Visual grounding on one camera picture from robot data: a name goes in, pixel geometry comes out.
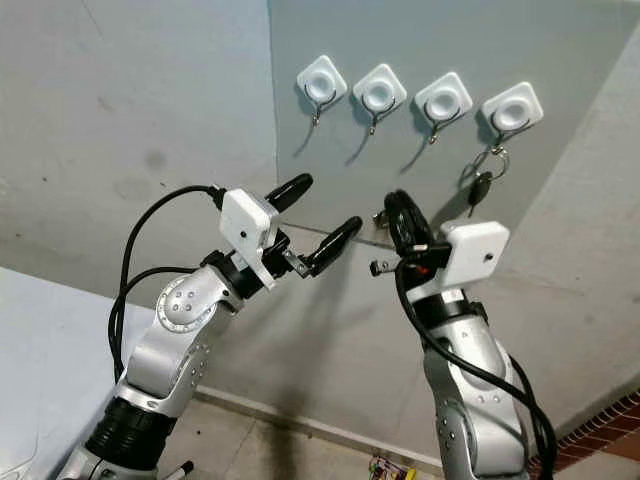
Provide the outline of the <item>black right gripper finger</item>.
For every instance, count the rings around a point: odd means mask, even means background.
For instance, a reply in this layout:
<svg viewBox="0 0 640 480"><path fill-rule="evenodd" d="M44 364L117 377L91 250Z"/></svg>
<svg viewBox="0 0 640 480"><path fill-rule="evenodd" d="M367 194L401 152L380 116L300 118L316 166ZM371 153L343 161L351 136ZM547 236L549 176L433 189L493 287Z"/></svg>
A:
<svg viewBox="0 0 640 480"><path fill-rule="evenodd" d="M383 212L387 219L389 237L397 253L434 241L428 220L404 189L396 189L385 195Z"/></svg>

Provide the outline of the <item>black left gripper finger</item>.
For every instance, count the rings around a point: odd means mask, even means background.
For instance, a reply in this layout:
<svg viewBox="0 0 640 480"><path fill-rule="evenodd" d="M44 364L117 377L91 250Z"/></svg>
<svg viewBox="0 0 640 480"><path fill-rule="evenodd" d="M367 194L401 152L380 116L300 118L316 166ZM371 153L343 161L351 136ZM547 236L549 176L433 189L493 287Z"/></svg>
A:
<svg viewBox="0 0 640 480"><path fill-rule="evenodd" d="M278 212L287 211L306 195L312 184L314 184L314 177L310 173L298 174L265 195L265 201Z"/></svg>
<svg viewBox="0 0 640 480"><path fill-rule="evenodd" d="M346 250L347 244L360 233L362 225L364 225L364 219L361 216L352 216L326 236L316 250L306 257L305 265L308 268L308 275L319 276L333 265Z"/></svg>

